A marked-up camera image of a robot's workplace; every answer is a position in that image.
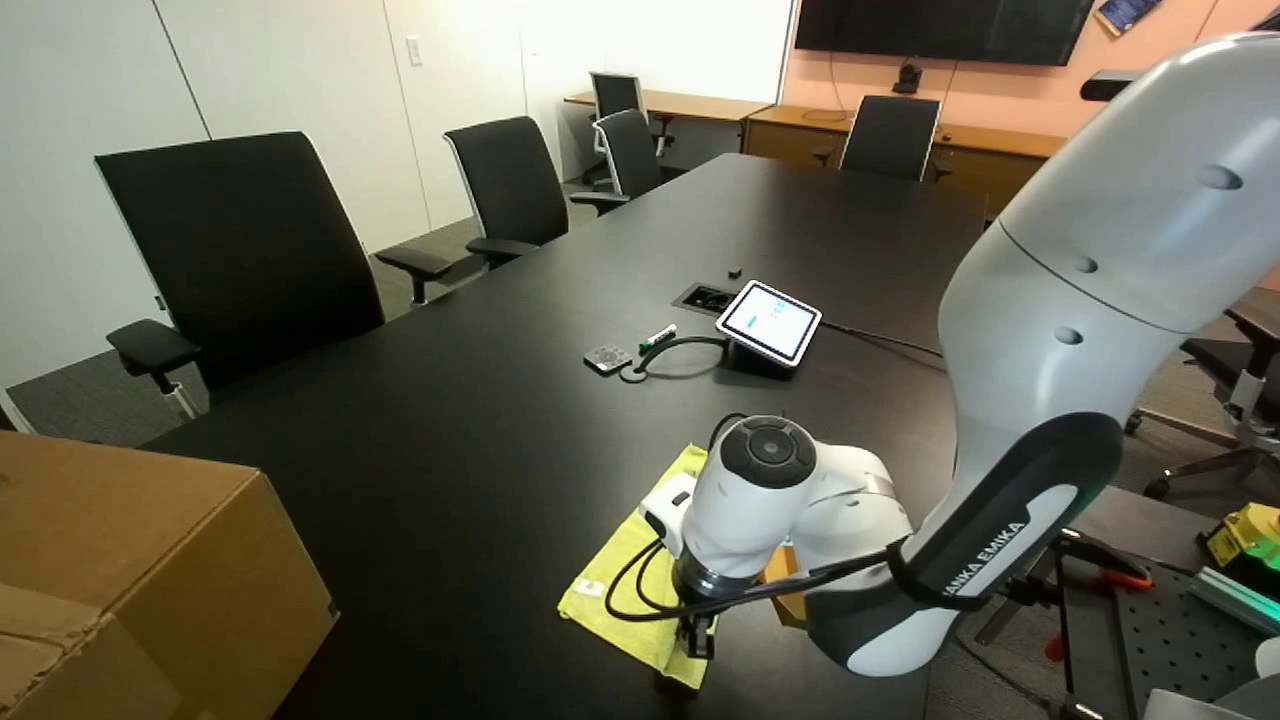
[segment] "chair backrest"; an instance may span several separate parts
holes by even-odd
[[[639,113],[639,80],[637,77],[592,72],[592,87],[594,87],[598,117],[611,117],[623,108]]]
[[[646,120],[637,108],[598,117],[594,133],[602,141],[602,159],[614,191],[645,196],[654,184],[663,184],[663,167],[654,165]]]
[[[95,159],[206,394],[374,330],[355,229],[299,133]]]
[[[527,117],[443,133],[492,242],[549,245],[569,233],[564,190]]]
[[[937,102],[863,96],[846,127],[839,167],[919,184],[933,154],[937,108]]]

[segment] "yellow paper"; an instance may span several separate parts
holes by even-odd
[[[709,454],[688,445],[675,463],[654,480],[671,486],[681,476],[698,476]],[[637,655],[639,666],[654,668],[659,678],[685,685],[685,689],[698,689],[709,678],[709,661],[692,661],[681,641],[675,641],[675,622],[654,622],[654,624],[627,624],[606,617],[602,607],[602,593],[611,585],[611,576],[645,549],[651,546],[654,531],[645,524],[639,513],[633,513],[611,536],[606,546],[592,556],[592,566],[569,585],[569,593],[560,595],[556,612],[564,622],[575,622],[578,629],[594,632],[598,641],[606,641],[611,648]],[[651,612],[646,603],[639,603],[637,595],[637,576],[623,576],[611,607],[623,612]],[[645,574],[645,593],[663,603],[675,607],[675,588],[671,588],[671,553],[654,553],[646,574]]]

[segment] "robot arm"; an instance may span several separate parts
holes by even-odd
[[[803,570],[891,549],[809,593],[809,632],[863,678],[928,666],[1107,486],[1165,355],[1280,266],[1274,72],[1274,37],[1145,72],[976,242],[938,304],[956,486],[917,531],[874,458],[779,416],[729,426],[681,528],[685,612],[732,607],[779,546]]]

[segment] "white wall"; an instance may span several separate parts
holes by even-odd
[[[0,3],[0,389],[155,317],[92,155],[199,141],[148,0]]]
[[[786,0],[3,0],[0,389],[160,317],[92,155],[304,127],[368,251],[466,215],[446,127],[527,113],[560,175],[560,102],[592,68],[770,102]]]

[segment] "floor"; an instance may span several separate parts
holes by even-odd
[[[385,317],[410,311],[409,281],[385,266],[371,266],[374,288],[385,302]],[[203,404],[199,377],[181,377],[191,389],[191,399]],[[101,442],[101,445],[143,445],[168,429],[181,426],[181,412],[148,383],[125,377],[116,355],[92,355],[85,365],[72,365],[64,371],[39,377],[32,383],[13,389],[13,404],[24,412],[24,419],[45,438],[75,438],[75,442]],[[1212,399],[1209,377],[1173,355],[1157,379],[1145,394],[1145,404],[1192,416],[1202,426],[1228,429],[1228,416]],[[1173,432],[1165,426],[1141,426],[1129,438],[1122,469],[1116,476],[1120,490],[1141,490],[1145,480],[1158,476],[1167,463],[1216,458],[1221,450],[1192,442],[1183,432]],[[1273,476],[1253,476],[1246,494],[1280,504],[1280,486]],[[1240,494],[1222,494],[1221,486],[1202,486],[1199,494],[1176,494],[1176,504],[1222,518],[1240,508]],[[984,629],[984,612],[966,617],[956,632],[956,646],[938,652],[928,678],[928,695],[971,695],[984,694],[992,704],[981,711],[989,720],[1025,720],[1025,716],[1051,716],[1062,701],[1062,678],[1059,666],[1043,655],[1043,648],[1055,641],[1055,612],[1048,607],[1025,607],[1014,612],[1000,646],[984,646],[976,629]],[[971,716],[971,710],[956,704],[928,704],[933,720],[961,720]]]

